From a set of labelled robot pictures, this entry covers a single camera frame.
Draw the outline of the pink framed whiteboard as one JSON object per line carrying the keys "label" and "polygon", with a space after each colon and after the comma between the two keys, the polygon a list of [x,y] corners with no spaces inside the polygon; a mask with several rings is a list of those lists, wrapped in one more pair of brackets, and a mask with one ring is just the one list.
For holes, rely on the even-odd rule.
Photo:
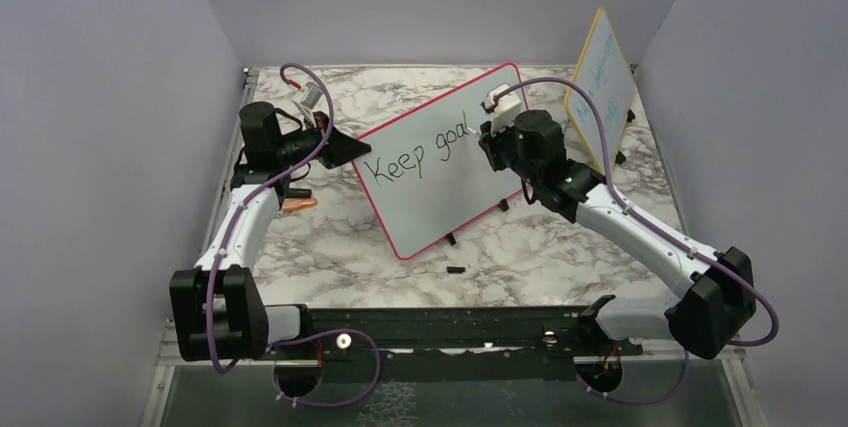
{"label": "pink framed whiteboard", "polygon": [[481,103],[520,81],[517,65],[497,66],[360,135],[372,152],[353,163],[395,256],[410,259],[520,193],[510,171],[489,166],[478,138]]}

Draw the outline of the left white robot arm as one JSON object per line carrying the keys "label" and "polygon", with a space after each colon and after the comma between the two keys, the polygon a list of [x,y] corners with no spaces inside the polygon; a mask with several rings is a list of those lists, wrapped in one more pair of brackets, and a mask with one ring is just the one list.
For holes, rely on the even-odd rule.
{"label": "left white robot arm", "polygon": [[300,308],[265,305],[252,269],[271,222],[292,197],[292,173],[312,160],[337,168],[371,147],[323,112],[308,113],[304,126],[284,133],[279,111],[269,102],[240,109],[244,161],[234,169],[224,218],[195,266],[170,280],[179,353],[188,362],[259,359],[276,343],[294,358],[313,348],[315,333]]}

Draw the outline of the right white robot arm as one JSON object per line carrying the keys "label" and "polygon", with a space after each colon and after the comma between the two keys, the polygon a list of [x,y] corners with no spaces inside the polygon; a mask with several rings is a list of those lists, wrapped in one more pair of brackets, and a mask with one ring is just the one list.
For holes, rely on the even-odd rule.
{"label": "right white robot arm", "polygon": [[543,110],[517,115],[509,126],[486,121],[479,145],[496,171],[509,169],[522,181],[529,203],[613,242],[669,288],[665,297],[604,296],[580,316],[579,345],[600,354],[630,338],[674,340],[689,353],[715,358],[756,311],[745,285],[752,263],[741,250],[724,252],[687,240],[632,203],[583,162],[567,157],[561,126]]}

